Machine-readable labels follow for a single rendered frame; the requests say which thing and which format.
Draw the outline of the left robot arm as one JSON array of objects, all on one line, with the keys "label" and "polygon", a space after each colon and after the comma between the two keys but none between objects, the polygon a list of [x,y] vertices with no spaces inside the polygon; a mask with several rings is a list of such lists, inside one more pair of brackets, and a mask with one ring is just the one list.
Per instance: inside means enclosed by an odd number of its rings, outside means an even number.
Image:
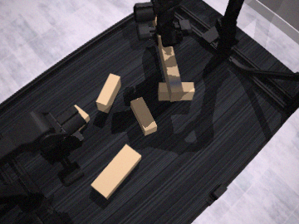
[{"label": "left robot arm", "polygon": [[[44,154],[54,154],[61,141],[66,147],[63,149],[66,157],[71,155],[70,151],[80,148],[84,138],[78,129],[86,120],[74,105],[69,108],[56,119],[50,111],[34,110],[18,120],[12,132],[0,139],[0,167],[24,152],[34,154],[41,150]],[[46,201],[27,175],[20,176],[14,184],[0,185],[0,205],[11,202],[33,215]]]}]

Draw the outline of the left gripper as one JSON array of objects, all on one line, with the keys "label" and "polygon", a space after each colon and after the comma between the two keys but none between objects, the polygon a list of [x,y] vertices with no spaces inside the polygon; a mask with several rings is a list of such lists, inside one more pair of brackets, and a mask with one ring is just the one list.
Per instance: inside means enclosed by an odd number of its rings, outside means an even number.
[{"label": "left gripper", "polygon": [[[57,174],[57,176],[59,177],[59,179],[61,180],[62,184],[65,187],[69,187],[73,183],[78,181],[79,179],[83,178],[84,173],[81,170],[81,168],[77,162],[71,163],[70,160],[68,159],[68,157],[66,157],[64,150],[63,150],[65,148],[66,148],[65,145],[61,141],[60,148],[54,154],[44,154],[43,153],[43,155],[46,158],[46,160],[48,160],[50,162],[50,164],[53,164],[54,162],[61,162],[64,169],[62,169]],[[66,163],[63,159],[66,160],[66,162],[68,163],[67,164],[68,166],[66,165]]]}]

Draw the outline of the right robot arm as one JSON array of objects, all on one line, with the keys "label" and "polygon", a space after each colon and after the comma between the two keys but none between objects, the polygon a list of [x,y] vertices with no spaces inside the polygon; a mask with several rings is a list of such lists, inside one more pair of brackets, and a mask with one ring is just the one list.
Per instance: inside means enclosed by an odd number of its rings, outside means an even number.
[{"label": "right robot arm", "polygon": [[[183,0],[150,0],[150,2],[138,2],[133,6],[136,23],[155,20],[155,17],[162,22],[170,22],[174,19],[175,8],[181,8]],[[214,26],[220,36],[216,47],[224,55],[227,55],[239,43],[236,35],[236,21],[241,11],[244,0],[229,0],[224,16],[217,18]],[[160,5],[160,4],[161,5]],[[176,5],[176,4],[177,5]],[[159,36],[161,36],[162,46],[176,46],[183,40],[183,33],[176,31],[174,24],[170,27],[164,25],[159,27]],[[178,35],[176,35],[178,34]],[[235,38],[236,36],[236,38]]]}]

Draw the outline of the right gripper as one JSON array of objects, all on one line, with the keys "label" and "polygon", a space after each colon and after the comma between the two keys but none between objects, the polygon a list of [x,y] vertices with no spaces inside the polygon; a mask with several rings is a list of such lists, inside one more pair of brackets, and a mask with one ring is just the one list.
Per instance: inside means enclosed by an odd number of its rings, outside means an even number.
[{"label": "right gripper", "polygon": [[[193,29],[191,27],[190,21],[186,20],[178,20],[178,22],[174,22],[174,19],[170,22],[162,22],[157,18],[156,26],[149,27],[148,23],[137,25],[137,32],[139,41],[155,41],[156,45],[159,45],[157,34],[159,27],[164,25],[165,27],[170,27],[171,24],[174,24],[176,27],[176,31],[182,32],[183,37],[189,37],[192,35]],[[181,29],[181,30],[180,30]]]}]

